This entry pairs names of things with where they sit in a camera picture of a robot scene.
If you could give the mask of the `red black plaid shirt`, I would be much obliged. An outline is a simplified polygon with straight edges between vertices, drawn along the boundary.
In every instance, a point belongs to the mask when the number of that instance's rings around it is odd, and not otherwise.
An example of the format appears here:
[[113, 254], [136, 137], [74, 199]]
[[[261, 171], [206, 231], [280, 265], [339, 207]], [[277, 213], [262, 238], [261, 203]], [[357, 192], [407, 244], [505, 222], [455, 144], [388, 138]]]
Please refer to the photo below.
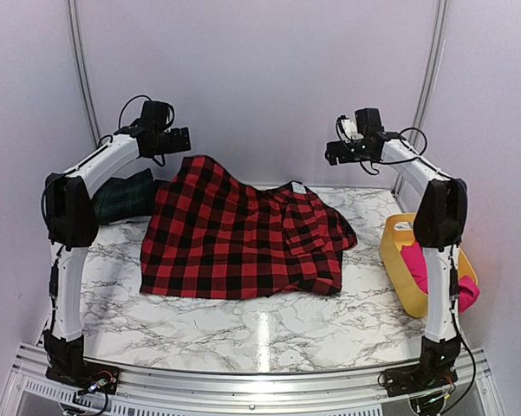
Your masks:
[[185, 157], [160, 187], [142, 241], [140, 293], [245, 300], [342, 289], [357, 236], [300, 182], [258, 190], [209, 156]]

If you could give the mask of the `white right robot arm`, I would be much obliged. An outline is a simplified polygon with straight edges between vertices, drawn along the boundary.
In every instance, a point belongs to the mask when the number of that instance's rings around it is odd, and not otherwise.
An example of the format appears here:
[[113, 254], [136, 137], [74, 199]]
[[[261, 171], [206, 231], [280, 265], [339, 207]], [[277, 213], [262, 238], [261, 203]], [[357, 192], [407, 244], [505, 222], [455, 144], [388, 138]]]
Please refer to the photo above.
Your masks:
[[424, 256], [428, 275], [427, 325], [421, 341], [420, 363], [412, 380], [429, 388], [454, 365], [460, 353], [459, 256], [466, 225], [467, 187], [429, 162], [403, 132], [385, 129], [376, 108], [339, 116], [337, 139], [326, 145], [332, 165], [358, 163], [390, 166], [421, 196], [414, 217], [414, 239]]

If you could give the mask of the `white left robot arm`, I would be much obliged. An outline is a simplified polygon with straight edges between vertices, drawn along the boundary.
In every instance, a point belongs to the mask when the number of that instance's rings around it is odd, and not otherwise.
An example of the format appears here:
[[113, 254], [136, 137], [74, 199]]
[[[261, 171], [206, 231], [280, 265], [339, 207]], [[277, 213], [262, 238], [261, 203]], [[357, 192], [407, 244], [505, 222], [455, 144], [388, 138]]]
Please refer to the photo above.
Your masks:
[[168, 154], [190, 150], [188, 128], [175, 128], [174, 121], [172, 104], [146, 97], [136, 120], [119, 125], [82, 161], [45, 180], [41, 213], [52, 254], [52, 309], [44, 345], [51, 367], [75, 386], [86, 385], [93, 374], [83, 358], [80, 316], [83, 266], [99, 230], [92, 198], [121, 168], [137, 159], [160, 165]]

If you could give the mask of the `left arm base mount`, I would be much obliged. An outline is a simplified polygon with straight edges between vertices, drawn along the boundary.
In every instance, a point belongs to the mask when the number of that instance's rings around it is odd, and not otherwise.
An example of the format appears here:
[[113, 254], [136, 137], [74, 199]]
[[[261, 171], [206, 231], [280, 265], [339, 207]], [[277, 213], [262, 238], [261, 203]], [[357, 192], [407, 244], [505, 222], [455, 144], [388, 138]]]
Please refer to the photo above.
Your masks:
[[60, 369], [50, 364], [46, 370], [49, 380], [78, 388], [80, 395], [87, 393], [115, 394], [120, 380], [120, 369], [93, 361], [84, 361], [80, 371]]

